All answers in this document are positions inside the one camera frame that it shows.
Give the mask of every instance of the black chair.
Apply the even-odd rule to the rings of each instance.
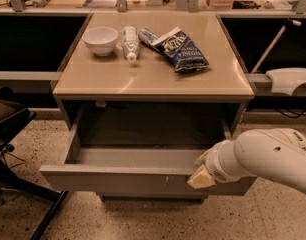
[[[0,205],[4,204],[1,198],[3,189],[12,189],[23,194],[29,193],[52,202],[51,208],[31,239],[41,237],[68,193],[66,191],[56,192],[19,178],[1,159],[4,153],[13,151],[14,147],[10,142],[35,117],[35,112],[29,111],[24,105],[15,101],[15,95],[10,88],[0,88],[0,154],[2,154],[0,156]]]

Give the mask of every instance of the beige countertop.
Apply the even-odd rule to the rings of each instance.
[[[135,64],[123,57],[125,25],[148,28],[158,36],[179,26],[209,61],[209,69],[179,74],[164,56],[140,44]],[[95,99],[249,99],[254,93],[214,12],[129,11],[95,13],[87,27],[107,26],[119,32],[113,53],[97,57],[79,41],[56,88],[59,98]]]

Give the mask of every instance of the blue snack bag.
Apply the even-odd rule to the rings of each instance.
[[[192,39],[179,27],[159,37],[151,45],[172,59],[177,73],[204,70],[209,66],[209,62]]]

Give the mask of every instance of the white bowl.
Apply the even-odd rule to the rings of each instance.
[[[118,36],[118,32],[113,28],[97,27],[86,30],[82,40],[97,56],[107,56],[114,50]]]

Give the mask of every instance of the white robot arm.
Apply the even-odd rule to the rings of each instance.
[[[196,160],[193,188],[262,177],[306,194],[306,138],[293,129],[250,130],[222,141]]]

